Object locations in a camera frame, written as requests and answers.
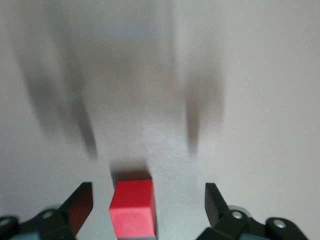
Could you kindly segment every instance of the cube front face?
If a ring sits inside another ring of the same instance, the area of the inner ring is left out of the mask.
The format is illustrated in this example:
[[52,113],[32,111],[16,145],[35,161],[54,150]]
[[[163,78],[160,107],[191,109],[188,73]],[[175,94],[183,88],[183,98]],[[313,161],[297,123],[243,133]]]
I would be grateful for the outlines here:
[[109,212],[118,239],[154,238],[156,205],[152,180],[118,182]]

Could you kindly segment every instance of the round metal screw head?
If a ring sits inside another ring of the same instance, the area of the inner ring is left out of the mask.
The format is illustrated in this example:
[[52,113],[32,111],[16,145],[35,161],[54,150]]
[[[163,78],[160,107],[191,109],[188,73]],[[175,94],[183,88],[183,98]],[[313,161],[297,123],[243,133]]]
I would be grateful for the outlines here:
[[232,216],[235,218],[235,219],[242,219],[242,214],[239,212],[239,211],[234,211],[232,213]]
[[47,219],[47,218],[51,217],[53,214],[54,214],[53,211],[46,211],[46,212],[42,215],[42,218],[43,218],[43,219]]
[[286,227],[286,224],[284,223],[284,221],[280,220],[280,219],[276,219],[273,221],[274,225],[276,225],[278,228],[284,229]]
[[10,219],[9,218],[5,218],[2,221],[0,221],[0,227],[3,227],[5,225],[7,225],[8,223],[10,223]]

